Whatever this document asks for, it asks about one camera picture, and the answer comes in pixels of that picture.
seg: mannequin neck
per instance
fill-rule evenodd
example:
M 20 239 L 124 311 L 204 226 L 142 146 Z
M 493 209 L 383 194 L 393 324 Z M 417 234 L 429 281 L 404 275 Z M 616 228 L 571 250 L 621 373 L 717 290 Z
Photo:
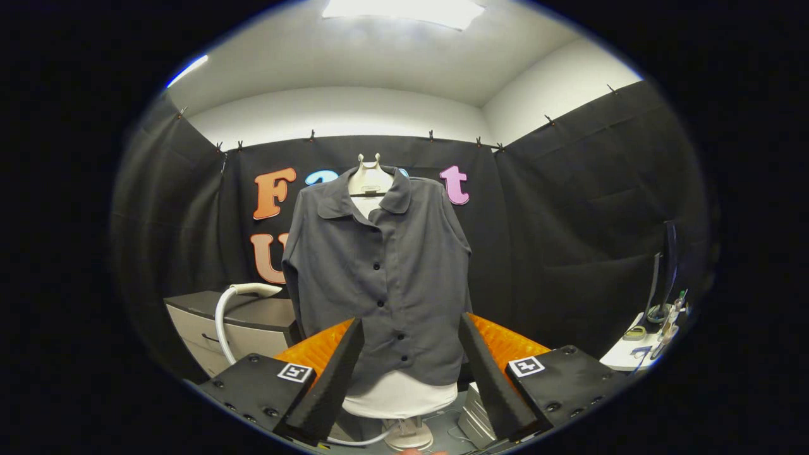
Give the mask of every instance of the mannequin neck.
M 349 178 L 349 193 L 385 193 L 393 186 L 393 176 L 376 164 L 360 163 L 359 169 Z

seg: flexible tube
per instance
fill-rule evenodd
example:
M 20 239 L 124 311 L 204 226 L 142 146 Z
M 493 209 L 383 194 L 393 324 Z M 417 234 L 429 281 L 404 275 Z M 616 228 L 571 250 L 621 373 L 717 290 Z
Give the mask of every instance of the flexible tube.
M 385 439 L 386 437 L 388 437 L 389 434 L 393 433 L 393 430 L 396 430 L 398 427 L 399 427 L 399 425 L 394 423 L 393 425 L 391 425 L 390 428 L 385 430 L 384 433 L 382 433 L 379 436 L 376 436 L 374 439 L 369 439 L 369 440 L 349 441 L 349 440 L 338 440 L 338 439 L 334 439 L 332 437 L 328 437 L 328 438 L 326 438 L 326 441 L 328 441 L 328 442 L 330 442 L 332 444 L 350 445 L 350 446 L 354 446 L 354 447 L 363 446 L 363 445 L 370 445 L 370 444 L 374 444 L 375 442 L 380 442 L 381 440 Z
M 278 286 L 270 286 L 263 283 L 231 284 L 231 286 L 227 288 L 227 291 L 225 291 L 222 296 L 219 297 L 219 302 L 216 303 L 216 312 L 214 314 L 214 322 L 216 322 L 216 336 L 219 338 L 219 346 L 222 348 L 222 353 L 224 353 L 229 364 L 235 364 L 236 359 L 233 357 L 231 347 L 228 346 L 227 338 L 225 337 L 225 307 L 227 306 L 228 299 L 234 295 L 249 294 L 251 292 L 262 297 L 270 297 L 274 296 L 280 291 L 281 288 Z
M 219 346 L 222 348 L 222 352 L 225 354 L 227 362 L 231 365 L 236 363 L 236 359 L 233 358 L 231 348 L 227 345 L 227 339 L 225 338 L 225 306 L 227 305 L 227 300 L 236 294 L 238 294 L 236 288 L 227 288 L 227 291 L 225 291 L 222 296 L 219 297 L 219 302 L 216 303 L 216 313 L 214 314 L 214 321 L 216 322 L 216 338 L 219 338 Z

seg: desk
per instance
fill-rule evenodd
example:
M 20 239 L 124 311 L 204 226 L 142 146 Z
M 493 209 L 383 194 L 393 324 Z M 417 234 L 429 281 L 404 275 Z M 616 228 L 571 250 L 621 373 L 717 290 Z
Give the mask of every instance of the desk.
M 626 329 L 629 330 L 633 328 L 638 324 L 638 322 L 641 321 L 642 317 L 643 313 L 639 313 L 637 317 L 635 317 L 632 324 Z M 637 341 L 626 341 L 624 339 L 620 339 L 607 354 L 604 354 L 604 357 L 601 358 L 600 362 L 619 372 L 631 372 L 637 368 L 639 363 L 641 363 L 641 357 L 643 356 L 643 354 L 638 354 L 637 358 L 635 358 L 632 354 L 632 350 L 638 347 L 651 346 L 651 351 L 649 351 L 649 354 L 647 354 L 643 359 L 643 363 L 641 364 L 640 368 L 637 368 L 639 372 L 646 370 L 649 366 L 654 364 L 654 362 L 657 362 L 658 359 L 660 359 L 660 356 L 658 356 L 657 359 L 651 359 L 654 349 L 660 344 L 658 341 L 658 333 L 659 332 L 646 334 L 643 339 Z

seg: gray shirt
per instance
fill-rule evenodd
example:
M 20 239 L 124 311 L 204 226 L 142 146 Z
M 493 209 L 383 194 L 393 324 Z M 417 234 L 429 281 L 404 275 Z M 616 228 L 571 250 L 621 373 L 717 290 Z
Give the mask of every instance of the gray shirt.
M 295 201 L 282 269 L 303 336 L 362 318 L 365 346 L 348 395 L 393 370 L 452 384 L 465 361 L 458 324 L 472 312 L 472 250 L 447 191 L 382 166 L 393 185 L 366 218 L 348 191 L 357 169 L 302 189 Z

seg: black fabric backdrop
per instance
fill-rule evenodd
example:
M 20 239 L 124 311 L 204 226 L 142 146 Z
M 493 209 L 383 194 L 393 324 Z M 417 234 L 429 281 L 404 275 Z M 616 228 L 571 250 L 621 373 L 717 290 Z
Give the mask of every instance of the black fabric backdrop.
M 472 247 L 469 264 L 472 307 L 475 313 L 491 321 L 511 324 L 511 242 L 502 185 L 491 149 L 470 142 L 349 136 L 316 138 L 313 142 L 309 139 L 271 142 L 231 151 L 224 172 L 219 235 L 228 279 L 233 283 L 263 282 L 250 241 L 254 234 L 273 236 L 271 263 L 275 270 L 281 270 L 283 246 L 277 238 L 289 232 L 295 198 L 298 191 L 307 186 L 306 177 L 321 170 L 342 174 L 357 165 L 358 154 L 362 153 L 368 161 L 377 152 L 383 164 L 403 168 L 410 176 L 443 183 L 439 173 L 450 166 L 458 166 L 466 174 L 467 180 L 461 183 L 461 188 L 469 195 L 469 200 L 453 208 Z M 281 212 L 271 218 L 255 220 L 256 177 L 286 168 L 293 168 L 296 178 L 287 183 L 286 199 L 276 202 Z M 286 289 L 278 296 L 286 298 Z
M 701 297 L 705 178 L 675 114 L 646 81 L 602 96 L 497 154 L 509 216 L 514 330 L 600 358 L 646 306 L 674 220 L 672 294 Z
M 312 172 L 338 174 L 379 152 L 410 176 L 466 173 L 454 206 L 472 246 L 469 286 L 480 316 L 549 347 L 600 357 L 643 310 L 663 221 L 682 246 L 676 289 L 699 297 L 708 219 L 697 156 L 646 82 L 554 119 L 493 155 L 471 142 L 391 136 L 295 139 L 218 153 L 166 96 L 131 134 L 112 207 L 116 279 L 154 359 L 192 381 L 207 376 L 185 350 L 163 297 L 262 282 L 250 236 L 280 234 Z M 293 168 L 281 213 L 254 220 L 255 178 Z M 286 290 L 280 297 L 286 296 Z

